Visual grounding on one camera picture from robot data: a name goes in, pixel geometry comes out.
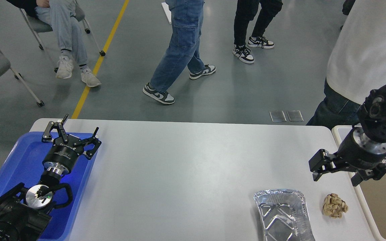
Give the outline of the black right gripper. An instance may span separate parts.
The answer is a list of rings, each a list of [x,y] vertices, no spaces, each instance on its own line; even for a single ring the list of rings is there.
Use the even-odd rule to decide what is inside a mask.
[[[362,181],[380,180],[386,174],[386,142],[369,138],[362,127],[337,128],[341,140],[336,154],[320,149],[309,159],[309,168],[316,182],[323,174],[337,171],[355,172],[351,177],[354,187]]]

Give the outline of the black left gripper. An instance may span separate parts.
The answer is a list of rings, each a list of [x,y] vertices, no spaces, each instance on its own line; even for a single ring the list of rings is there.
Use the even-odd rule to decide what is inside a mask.
[[[66,134],[63,124],[68,119],[66,114],[61,122],[49,122],[42,135],[42,142],[52,142],[52,130],[57,130],[59,137],[53,141],[53,145],[42,161],[44,169],[50,171],[56,169],[58,175],[70,174],[81,154],[90,160],[101,145],[96,136],[99,127],[96,127],[91,137],[80,139],[78,136]],[[92,145],[92,149],[84,151],[86,146]]]

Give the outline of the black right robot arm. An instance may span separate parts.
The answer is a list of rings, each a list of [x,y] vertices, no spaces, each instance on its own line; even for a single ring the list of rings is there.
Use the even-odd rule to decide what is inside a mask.
[[[386,174],[386,84],[371,90],[358,114],[360,126],[353,126],[337,152],[320,149],[309,160],[314,181],[323,174],[350,171],[353,186]]]

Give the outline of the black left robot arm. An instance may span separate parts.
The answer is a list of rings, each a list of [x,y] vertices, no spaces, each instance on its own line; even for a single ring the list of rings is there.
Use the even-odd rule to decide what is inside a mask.
[[[101,140],[67,133],[67,119],[21,136],[0,169],[0,241],[63,241],[72,230]]]

